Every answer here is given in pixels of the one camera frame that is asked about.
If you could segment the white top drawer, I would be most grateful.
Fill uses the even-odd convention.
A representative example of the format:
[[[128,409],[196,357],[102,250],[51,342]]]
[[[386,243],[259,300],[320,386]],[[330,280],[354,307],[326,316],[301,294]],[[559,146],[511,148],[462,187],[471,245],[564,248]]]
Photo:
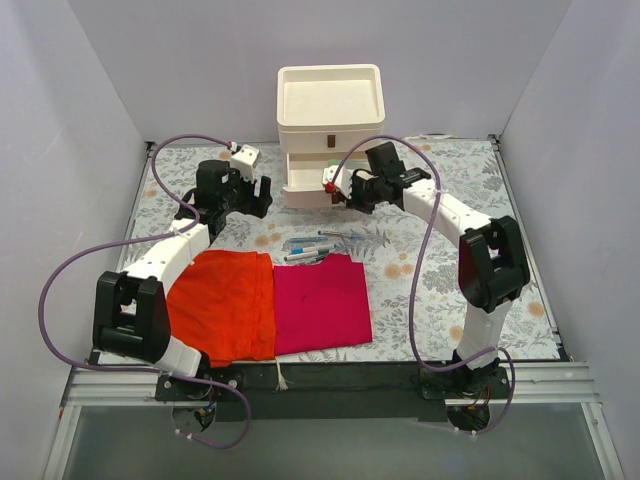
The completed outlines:
[[[383,128],[373,129],[320,129],[279,130],[281,149],[287,154],[319,154],[347,152],[366,138],[379,135]]]

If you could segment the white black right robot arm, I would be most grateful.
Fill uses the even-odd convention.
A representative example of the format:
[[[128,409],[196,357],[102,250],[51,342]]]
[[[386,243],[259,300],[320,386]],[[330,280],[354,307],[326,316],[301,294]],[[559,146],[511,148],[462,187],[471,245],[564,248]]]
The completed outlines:
[[[432,162],[407,168],[399,158],[399,139],[367,139],[365,168],[344,162],[323,175],[327,193],[348,209],[370,214],[381,203],[426,221],[426,232],[443,235],[458,252],[457,282],[467,306],[463,333],[449,364],[418,362],[424,387],[475,397],[486,390],[506,352],[499,341],[512,303],[531,273],[518,222],[491,217],[445,192]]]

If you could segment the white drawer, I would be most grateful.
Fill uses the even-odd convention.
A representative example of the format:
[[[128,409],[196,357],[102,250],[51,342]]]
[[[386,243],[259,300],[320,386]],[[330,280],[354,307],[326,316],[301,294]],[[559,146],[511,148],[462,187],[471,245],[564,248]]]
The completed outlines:
[[[320,129],[279,130],[281,149],[287,154],[319,154],[347,152],[366,138],[379,135],[383,128],[373,129]]]
[[[325,192],[322,181],[324,170],[337,166],[343,157],[330,153],[288,153],[286,183],[282,187],[285,205],[294,209],[338,207],[339,201]]]

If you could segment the white marker cyan cap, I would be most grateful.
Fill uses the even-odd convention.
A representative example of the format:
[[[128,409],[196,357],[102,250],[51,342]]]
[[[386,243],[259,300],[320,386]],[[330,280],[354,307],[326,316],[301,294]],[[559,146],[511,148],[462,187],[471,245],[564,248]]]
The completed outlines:
[[[315,253],[315,252],[323,253],[323,252],[329,252],[331,250],[334,250],[336,247],[337,247],[336,244],[321,244],[321,245],[313,245],[309,247],[299,247],[299,248],[292,249],[290,254],[300,255],[303,253]]]

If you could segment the light blue gel pen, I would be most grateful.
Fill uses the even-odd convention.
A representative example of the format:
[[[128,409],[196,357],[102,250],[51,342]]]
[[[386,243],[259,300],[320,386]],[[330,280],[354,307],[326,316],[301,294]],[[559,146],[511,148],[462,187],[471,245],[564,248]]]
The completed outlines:
[[[291,238],[289,240],[290,243],[292,244],[304,244],[304,243],[316,243],[316,242],[321,242],[326,240],[325,237],[296,237],[296,238]]]

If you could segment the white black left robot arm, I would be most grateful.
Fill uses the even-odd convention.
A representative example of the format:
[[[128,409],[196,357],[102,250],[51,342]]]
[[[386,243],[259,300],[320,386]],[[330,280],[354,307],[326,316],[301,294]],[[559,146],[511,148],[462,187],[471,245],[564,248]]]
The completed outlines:
[[[178,377],[193,400],[213,386],[214,367],[275,356],[273,265],[257,252],[215,250],[232,213],[264,218],[271,180],[244,161],[205,160],[168,238],[96,286],[93,344]]]

